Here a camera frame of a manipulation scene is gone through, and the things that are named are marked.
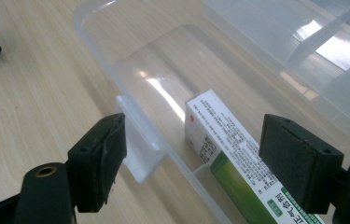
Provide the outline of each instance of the plastic container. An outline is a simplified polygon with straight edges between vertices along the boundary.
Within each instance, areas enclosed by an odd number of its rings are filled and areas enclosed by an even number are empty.
[[[169,155],[218,220],[239,220],[185,141],[185,102],[208,89],[258,142],[264,114],[275,114],[334,145],[350,164],[346,1],[90,0],[74,25],[122,92],[125,163],[137,181]]]

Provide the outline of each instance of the green and white box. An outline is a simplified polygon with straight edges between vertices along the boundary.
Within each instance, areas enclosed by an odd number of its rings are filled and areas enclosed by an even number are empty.
[[[187,102],[186,137],[248,223],[323,223],[259,157],[259,144],[212,91]]]

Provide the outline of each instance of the plastic latch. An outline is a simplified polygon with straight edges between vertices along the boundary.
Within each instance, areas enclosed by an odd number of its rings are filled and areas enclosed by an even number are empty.
[[[167,156],[162,136],[146,114],[128,96],[117,96],[116,112],[126,116],[125,132],[128,154],[124,164],[138,183],[143,183]]]

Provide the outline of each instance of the clear plastic bin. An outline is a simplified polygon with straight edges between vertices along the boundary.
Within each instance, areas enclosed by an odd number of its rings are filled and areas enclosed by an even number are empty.
[[[347,1],[90,0],[74,25],[122,92],[125,163],[137,181],[169,155],[218,220],[239,220],[185,141],[185,102],[208,89],[258,142],[264,114],[275,114],[334,145],[350,164]]]

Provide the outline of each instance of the bolt hole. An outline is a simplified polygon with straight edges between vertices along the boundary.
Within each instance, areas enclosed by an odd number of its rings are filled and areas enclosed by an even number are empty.
[[[56,172],[56,167],[55,166],[48,166],[41,168],[35,176],[37,177],[46,177],[48,175],[52,175],[53,173]]]

